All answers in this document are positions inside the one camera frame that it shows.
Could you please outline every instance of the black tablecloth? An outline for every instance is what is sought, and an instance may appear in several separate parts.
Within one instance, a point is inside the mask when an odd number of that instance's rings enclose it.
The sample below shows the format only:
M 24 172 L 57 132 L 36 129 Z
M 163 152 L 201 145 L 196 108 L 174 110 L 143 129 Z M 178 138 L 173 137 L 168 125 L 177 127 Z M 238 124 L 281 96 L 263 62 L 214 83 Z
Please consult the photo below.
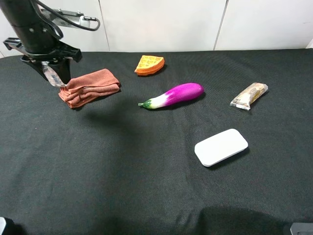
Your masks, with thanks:
M 103 68 L 121 92 L 72 110 L 19 57 L 0 59 L 0 216 L 27 234 L 282 234 L 313 222 L 313 50 L 84 53 L 77 77 Z M 197 101 L 137 103 L 200 83 Z M 253 82 L 250 111 L 229 106 Z M 206 168 L 196 143 L 237 129 L 249 148 Z

